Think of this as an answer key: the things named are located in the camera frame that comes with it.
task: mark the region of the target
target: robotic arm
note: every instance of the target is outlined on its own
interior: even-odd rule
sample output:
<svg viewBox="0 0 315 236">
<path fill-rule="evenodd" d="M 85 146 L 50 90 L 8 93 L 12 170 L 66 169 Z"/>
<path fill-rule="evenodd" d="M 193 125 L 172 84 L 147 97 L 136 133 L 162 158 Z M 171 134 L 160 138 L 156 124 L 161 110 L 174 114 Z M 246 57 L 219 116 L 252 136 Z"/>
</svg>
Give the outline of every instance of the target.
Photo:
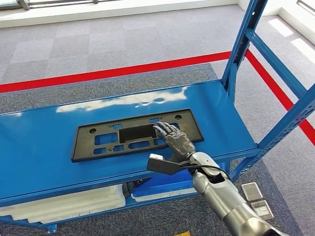
<svg viewBox="0 0 315 236">
<path fill-rule="evenodd" d="M 170 160 L 151 154 L 147 169 L 163 174 L 174 174 L 190 169 L 193 187 L 201 194 L 233 236 L 288 236 L 252 210 L 246 200 L 210 156 L 196 152 L 186 134 L 168 123 L 153 126 L 173 151 Z"/>
</svg>

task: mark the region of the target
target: yellow floor marker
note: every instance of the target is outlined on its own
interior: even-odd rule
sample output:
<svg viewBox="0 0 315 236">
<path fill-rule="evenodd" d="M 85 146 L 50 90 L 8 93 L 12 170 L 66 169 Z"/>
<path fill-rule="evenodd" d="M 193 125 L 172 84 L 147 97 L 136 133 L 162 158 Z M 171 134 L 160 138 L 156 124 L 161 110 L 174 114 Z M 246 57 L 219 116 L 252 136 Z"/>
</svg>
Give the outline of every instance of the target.
<svg viewBox="0 0 315 236">
<path fill-rule="evenodd" d="M 179 234 L 179 235 L 175 235 L 175 236 L 190 236 L 189 230 L 182 234 Z"/>
</svg>

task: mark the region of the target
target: window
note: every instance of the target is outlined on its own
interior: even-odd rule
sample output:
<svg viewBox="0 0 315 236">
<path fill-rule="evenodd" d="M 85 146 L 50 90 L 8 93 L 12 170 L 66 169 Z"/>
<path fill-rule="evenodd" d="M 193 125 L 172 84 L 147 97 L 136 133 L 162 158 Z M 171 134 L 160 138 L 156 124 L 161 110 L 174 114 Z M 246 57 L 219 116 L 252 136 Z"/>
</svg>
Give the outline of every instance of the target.
<svg viewBox="0 0 315 236">
<path fill-rule="evenodd" d="M 12 10 L 22 8 L 17 0 L 0 0 L 0 10 Z"/>
<path fill-rule="evenodd" d="M 298 0 L 297 4 L 315 16 L 315 0 Z"/>
</svg>

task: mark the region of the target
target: blue metal shelf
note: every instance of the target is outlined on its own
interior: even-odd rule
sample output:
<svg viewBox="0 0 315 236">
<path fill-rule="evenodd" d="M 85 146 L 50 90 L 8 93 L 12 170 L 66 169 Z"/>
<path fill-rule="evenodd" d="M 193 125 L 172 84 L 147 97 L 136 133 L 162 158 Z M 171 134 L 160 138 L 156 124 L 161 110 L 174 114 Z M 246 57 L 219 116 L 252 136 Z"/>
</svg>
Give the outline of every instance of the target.
<svg viewBox="0 0 315 236">
<path fill-rule="evenodd" d="M 76 130 L 89 123 L 183 109 L 191 109 L 204 137 L 196 143 L 198 151 L 209 154 L 227 172 L 231 160 L 243 158 L 231 171 L 232 180 L 236 180 L 315 110 L 315 84 L 306 90 L 255 33 L 266 3 L 249 2 L 221 80 L 0 115 L 0 164 L 5 167 L 0 172 L 0 188 L 5 190 L 0 192 L 0 207 L 152 177 L 155 174 L 146 170 L 150 151 L 72 163 Z M 233 106 L 237 70 L 250 42 L 299 99 L 258 144 Z M 154 153 L 171 155 L 168 148 Z M 112 211 L 178 197 L 141 203 L 128 198 L 125 207 Z M 59 223 L 29 224 L 9 216 L 0 221 L 51 233 Z"/>
<path fill-rule="evenodd" d="M 150 151 L 72 163 L 79 125 L 190 108 L 205 141 L 198 150 L 219 162 L 259 149 L 220 81 L 165 88 L 0 115 L 0 206 L 149 177 Z M 171 156 L 168 148 L 155 150 Z"/>
</svg>

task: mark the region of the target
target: white wall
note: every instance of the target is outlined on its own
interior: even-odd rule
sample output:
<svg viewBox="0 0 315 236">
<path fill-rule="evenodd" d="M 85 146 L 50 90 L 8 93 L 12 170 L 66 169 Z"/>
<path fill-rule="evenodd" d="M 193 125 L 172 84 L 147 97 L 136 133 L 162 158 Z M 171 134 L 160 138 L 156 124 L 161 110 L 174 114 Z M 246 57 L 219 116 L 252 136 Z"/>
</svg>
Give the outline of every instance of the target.
<svg viewBox="0 0 315 236">
<path fill-rule="evenodd" d="M 314 16 L 305 14 L 304 9 L 295 7 L 294 5 L 283 7 L 279 12 L 279 15 L 315 45 Z"/>
<path fill-rule="evenodd" d="M 268 0 L 263 16 L 277 15 L 283 4 L 289 1 L 292 0 Z M 244 11 L 247 9 L 249 3 L 249 0 L 239 0 L 239 5 Z"/>
<path fill-rule="evenodd" d="M 237 4 L 238 0 L 119 0 L 67 6 L 35 8 L 29 11 L 0 11 L 0 28 L 77 21 L 208 6 Z"/>
</svg>

